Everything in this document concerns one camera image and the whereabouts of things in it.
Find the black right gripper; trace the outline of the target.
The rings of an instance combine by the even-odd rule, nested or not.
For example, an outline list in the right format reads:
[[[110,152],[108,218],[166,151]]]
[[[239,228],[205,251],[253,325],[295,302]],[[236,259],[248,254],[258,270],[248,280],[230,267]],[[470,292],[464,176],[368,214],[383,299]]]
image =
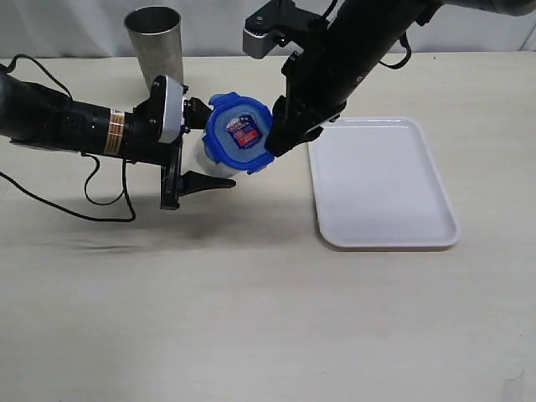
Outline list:
[[[286,62],[286,96],[273,105],[265,149],[280,157],[317,139],[401,36],[401,8],[340,8],[325,33]]]

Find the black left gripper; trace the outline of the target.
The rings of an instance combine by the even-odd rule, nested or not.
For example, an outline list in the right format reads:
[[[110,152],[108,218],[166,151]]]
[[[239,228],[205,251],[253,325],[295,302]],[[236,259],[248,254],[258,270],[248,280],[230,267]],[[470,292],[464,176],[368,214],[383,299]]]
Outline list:
[[[177,209],[179,196],[213,189],[229,189],[236,185],[230,178],[217,178],[188,171],[180,177],[183,147],[183,128],[171,144],[158,141],[158,120],[162,116],[162,100],[157,95],[143,101],[127,117],[123,157],[131,162],[148,163],[161,168],[160,208]],[[191,97],[183,103],[184,125],[189,130],[204,131],[213,110],[202,100]]]

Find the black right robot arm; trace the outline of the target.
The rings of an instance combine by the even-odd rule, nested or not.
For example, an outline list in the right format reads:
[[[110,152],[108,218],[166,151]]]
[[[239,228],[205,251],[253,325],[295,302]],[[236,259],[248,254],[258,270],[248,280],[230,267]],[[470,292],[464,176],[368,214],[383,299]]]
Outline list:
[[[442,1],[345,1],[332,22],[271,1],[258,12],[262,33],[275,30],[302,47],[284,64],[286,93],[272,109],[266,149],[276,157],[316,139],[322,124],[336,119],[348,97],[402,39],[413,23],[428,23]]]

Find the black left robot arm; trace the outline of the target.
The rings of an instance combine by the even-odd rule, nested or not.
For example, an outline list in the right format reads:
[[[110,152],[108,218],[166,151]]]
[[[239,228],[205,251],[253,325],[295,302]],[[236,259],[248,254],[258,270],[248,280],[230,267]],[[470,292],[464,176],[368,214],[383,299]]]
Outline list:
[[[183,135],[205,128],[210,109],[168,75],[133,111],[71,100],[57,90],[12,77],[1,68],[1,134],[12,143],[124,159],[161,168],[160,207],[175,210],[191,193],[232,188],[235,180],[181,171]]]

